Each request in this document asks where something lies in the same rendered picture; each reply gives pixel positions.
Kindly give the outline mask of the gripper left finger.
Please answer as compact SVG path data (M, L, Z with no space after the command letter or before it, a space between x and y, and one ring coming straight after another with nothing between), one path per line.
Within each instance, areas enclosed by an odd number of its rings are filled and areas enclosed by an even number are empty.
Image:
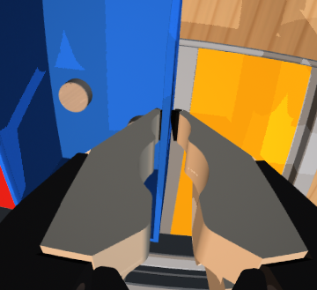
M100 266L126 276L149 256L162 109L78 152L0 223L0 290L91 290Z

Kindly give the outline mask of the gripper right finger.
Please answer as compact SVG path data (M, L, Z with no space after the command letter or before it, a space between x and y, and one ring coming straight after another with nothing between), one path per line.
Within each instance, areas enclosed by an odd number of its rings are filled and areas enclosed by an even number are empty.
M317 290L317 206L186 110L172 110L171 125L193 182L193 250L209 289L232 290L257 268L268 290Z

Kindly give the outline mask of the blue bin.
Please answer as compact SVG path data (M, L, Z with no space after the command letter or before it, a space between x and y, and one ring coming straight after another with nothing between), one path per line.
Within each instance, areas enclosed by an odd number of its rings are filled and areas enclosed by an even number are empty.
M78 152L160 108L144 182L159 241L181 10L182 0L0 0L0 166L15 206ZM92 89L81 112L59 100L73 78Z

